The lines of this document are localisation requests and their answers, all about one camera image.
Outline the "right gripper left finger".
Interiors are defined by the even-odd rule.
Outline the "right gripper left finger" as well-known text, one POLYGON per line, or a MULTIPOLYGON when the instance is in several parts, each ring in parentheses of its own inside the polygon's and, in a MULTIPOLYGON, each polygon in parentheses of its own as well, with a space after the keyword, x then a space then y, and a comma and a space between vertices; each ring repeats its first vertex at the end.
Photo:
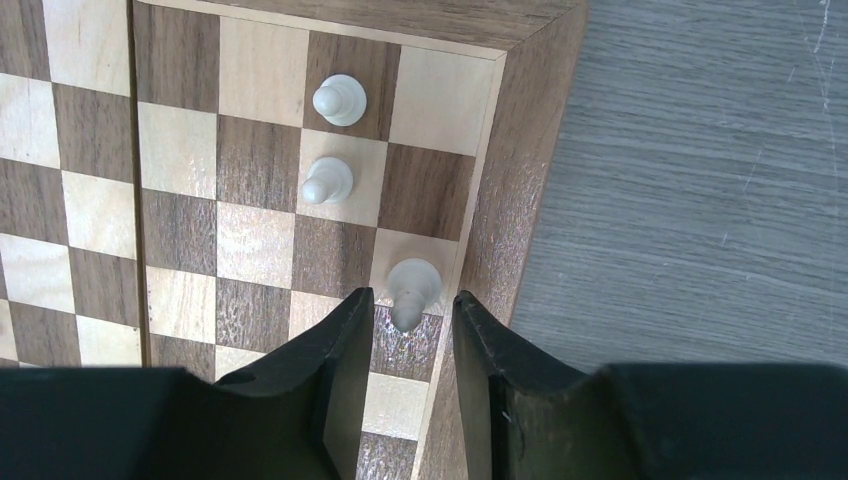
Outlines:
POLYGON ((352 479, 374 295, 207 382, 183 367, 5 368, 5 479, 352 479))

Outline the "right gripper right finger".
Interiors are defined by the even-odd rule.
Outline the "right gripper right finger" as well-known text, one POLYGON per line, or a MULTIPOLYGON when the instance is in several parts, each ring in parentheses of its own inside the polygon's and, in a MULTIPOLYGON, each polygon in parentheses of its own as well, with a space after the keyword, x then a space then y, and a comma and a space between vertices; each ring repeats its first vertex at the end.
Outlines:
POLYGON ((453 354, 472 479, 843 479, 847 372, 815 363, 613 363, 583 373, 470 292, 453 354))

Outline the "white chess pawn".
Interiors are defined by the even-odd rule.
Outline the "white chess pawn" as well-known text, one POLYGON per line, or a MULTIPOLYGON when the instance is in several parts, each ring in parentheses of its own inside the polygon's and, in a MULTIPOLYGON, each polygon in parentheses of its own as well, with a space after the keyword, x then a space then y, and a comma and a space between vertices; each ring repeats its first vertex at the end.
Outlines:
POLYGON ((302 197, 310 204, 337 204, 349 197, 353 186, 354 175, 345 161, 322 157, 310 167, 302 185, 302 197))
POLYGON ((336 74, 321 83, 313 94, 312 104, 316 112, 331 125, 349 127, 364 116, 367 93, 354 77, 336 74))

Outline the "wooden chess board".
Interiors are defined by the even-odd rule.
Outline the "wooden chess board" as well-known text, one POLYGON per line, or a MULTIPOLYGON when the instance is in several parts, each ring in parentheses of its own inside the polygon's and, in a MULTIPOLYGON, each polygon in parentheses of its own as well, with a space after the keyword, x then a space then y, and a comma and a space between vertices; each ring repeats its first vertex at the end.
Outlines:
POLYGON ((374 290, 356 475, 465 479, 451 303, 514 312, 584 1, 5 1, 1 366, 215 381, 374 290), (336 74, 354 125, 313 107, 336 74), (310 204, 322 157, 349 197, 310 204), (388 275, 437 302, 401 332, 388 275))

